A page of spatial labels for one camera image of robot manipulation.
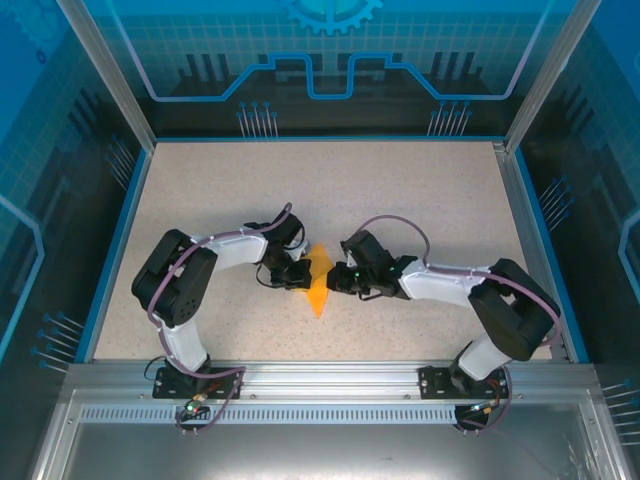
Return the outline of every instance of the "speckled beige table surface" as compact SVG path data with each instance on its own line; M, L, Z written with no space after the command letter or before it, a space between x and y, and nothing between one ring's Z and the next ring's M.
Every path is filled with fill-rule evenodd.
M368 218L393 213L425 229L433 262L490 265L510 257L524 265L491 143L161 143L95 358L162 353L130 287L167 230L214 234L266 222L287 201L307 238L324 244L334 262L342 259L340 240ZM420 237L404 224L369 229L396 256L423 252ZM255 268L229 269L209 283L195 318L214 359L452 359L483 331L471 310L454 305L386 298L365 303L333 292L316 319L304 294L258 285Z

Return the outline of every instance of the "orange triangular block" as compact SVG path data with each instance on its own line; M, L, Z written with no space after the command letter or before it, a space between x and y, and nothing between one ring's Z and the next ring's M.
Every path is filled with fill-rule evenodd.
M309 269L311 272L311 287L306 291L306 294L313 313L315 313L316 318L320 318L324 310L324 304L329 296L327 273L333 268L333 263L322 244L314 245L305 258L311 260L311 268Z

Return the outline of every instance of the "metal corner post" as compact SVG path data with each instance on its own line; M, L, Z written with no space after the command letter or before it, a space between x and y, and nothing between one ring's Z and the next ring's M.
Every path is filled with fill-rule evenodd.
M573 11L567 18L558 35L549 56L545 60L520 110L516 114L505 136L507 153L515 152L527 130L533 123L538 111L562 73L566 62L578 45L582 34L589 26L601 0L577 0Z
M153 153L156 137L82 0L57 0L71 28L120 108L142 148Z

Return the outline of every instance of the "blue printed backdrop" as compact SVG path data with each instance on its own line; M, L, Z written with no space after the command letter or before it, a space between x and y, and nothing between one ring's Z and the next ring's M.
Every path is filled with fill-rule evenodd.
M160 135L241 136L251 124L240 104L252 101L277 108L284 134L496 135L573 0L88 7Z
M54 0L0 0L0 39L0 465L28 478L140 145Z
M640 4L604 1L523 152L591 359L640 381ZM601 367L603 375L610 372ZM605 383L619 383L620 376Z

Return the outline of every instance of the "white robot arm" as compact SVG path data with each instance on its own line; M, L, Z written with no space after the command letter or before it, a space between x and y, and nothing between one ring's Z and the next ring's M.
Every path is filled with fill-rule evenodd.
M486 333L449 368L451 384L461 394L506 363L529 360L560 314L553 299L512 260L465 269L425 264L411 256L394 258L367 230L341 245L347 261L329 272L331 290L357 294L363 301L383 296L430 299L475 311Z
M163 289L153 312L172 354L168 361L174 366L179 362L191 372L203 367L206 371L209 356L200 342L193 316L213 274L236 265L256 264L271 272L272 286L309 288L311 262L301 260L309 242L304 237L296 240L304 232L302 223L287 214L276 228L264 231L269 225L247 224L237 234L215 237L189 237L171 230L158 243L132 285L133 294L145 310L171 266L187 248L200 244Z

